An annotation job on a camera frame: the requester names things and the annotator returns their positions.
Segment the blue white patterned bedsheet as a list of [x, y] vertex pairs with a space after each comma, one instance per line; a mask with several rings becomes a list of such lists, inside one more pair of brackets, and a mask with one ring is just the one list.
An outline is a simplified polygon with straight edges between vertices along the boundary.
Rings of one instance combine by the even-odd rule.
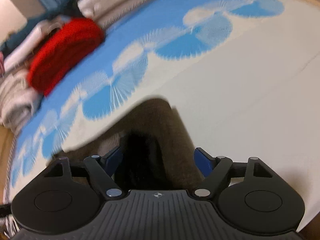
[[52, 154], [95, 139], [145, 99], [174, 106], [195, 146], [257, 156], [319, 213], [319, 3], [149, 0], [105, 21], [105, 41], [14, 140], [4, 200]]

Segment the white folded pillow bedding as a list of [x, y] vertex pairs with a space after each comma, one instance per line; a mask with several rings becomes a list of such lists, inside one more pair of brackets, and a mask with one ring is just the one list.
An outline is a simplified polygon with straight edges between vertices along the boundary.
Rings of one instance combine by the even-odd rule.
[[16, 68], [52, 31], [61, 29], [64, 24], [61, 20], [44, 20], [35, 25], [26, 38], [4, 59], [4, 73]]

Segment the wooden bed headboard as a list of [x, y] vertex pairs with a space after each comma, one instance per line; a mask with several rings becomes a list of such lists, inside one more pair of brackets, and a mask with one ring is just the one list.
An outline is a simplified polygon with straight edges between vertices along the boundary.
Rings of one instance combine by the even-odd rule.
[[5, 202], [5, 191], [7, 188], [9, 168], [11, 164], [12, 147], [15, 144], [15, 135], [10, 129], [1, 126], [0, 130], [0, 198], [1, 204]]

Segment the red folded blanket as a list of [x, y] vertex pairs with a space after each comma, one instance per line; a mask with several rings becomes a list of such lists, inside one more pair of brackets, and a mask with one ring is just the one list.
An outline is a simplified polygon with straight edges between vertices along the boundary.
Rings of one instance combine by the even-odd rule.
[[104, 40], [103, 30], [89, 18], [73, 18], [55, 33], [31, 62], [27, 81], [47, 96], [63, 77]]

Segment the blue shark plush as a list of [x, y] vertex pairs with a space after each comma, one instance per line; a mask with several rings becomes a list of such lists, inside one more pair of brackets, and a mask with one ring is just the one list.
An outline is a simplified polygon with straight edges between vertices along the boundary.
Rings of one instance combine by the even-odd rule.
[[59, 15], [69, 17], [83, 16], [78, 8], [76, 0], [64, 0], [54, 9], [49, 9], [39, 16], [29, 18], [23, 28], [3, 41], [1, 44], [3, 57], [6, 58], [13, 50], [15, 50], [39, 22], [44, 20], [53, 20]]

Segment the brown corduroy pants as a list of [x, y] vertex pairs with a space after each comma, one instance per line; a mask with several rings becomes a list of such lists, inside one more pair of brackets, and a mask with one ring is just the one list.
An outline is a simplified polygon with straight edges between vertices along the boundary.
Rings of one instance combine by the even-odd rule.
[[114, 181], [123, 190], [193, 190], [203, 181], [178, 112], [160, 98], [142, 102], [96, 139], [52, 159], [75, 163], [94, 154], [103, 157], [117, 146], [123, 158]]

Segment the white plush toy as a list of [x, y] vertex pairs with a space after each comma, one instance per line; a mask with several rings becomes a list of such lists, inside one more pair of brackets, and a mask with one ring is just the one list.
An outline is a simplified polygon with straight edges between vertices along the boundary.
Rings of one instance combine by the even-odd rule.
[[78, 0], [78, 8], [86, 18], [94, 18], [101, 8], [101, 0]]

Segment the white folded quilt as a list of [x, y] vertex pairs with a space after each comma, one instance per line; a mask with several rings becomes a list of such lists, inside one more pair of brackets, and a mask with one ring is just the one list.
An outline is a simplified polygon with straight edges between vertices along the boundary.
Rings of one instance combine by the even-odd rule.
[[27, 69], [20, 69], [1, 81], [1, 125], [15, 134], [36, 113], [42, 100], [42, 95], [28, 85], [27, 74]]

